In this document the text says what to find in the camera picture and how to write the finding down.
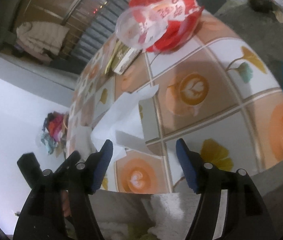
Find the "person's left hand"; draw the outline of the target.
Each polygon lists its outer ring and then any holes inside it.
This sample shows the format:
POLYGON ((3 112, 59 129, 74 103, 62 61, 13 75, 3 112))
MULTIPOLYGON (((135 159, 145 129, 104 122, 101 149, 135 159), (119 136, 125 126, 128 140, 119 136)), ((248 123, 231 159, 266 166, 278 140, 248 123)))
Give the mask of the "person's left hand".
POLYGON ((68 191, 63 190, 61 192, 61 202, 62 202, 62 211, 63 211, 64 217, 70 216, 71 215, 71 207, 70 207, 68 191))

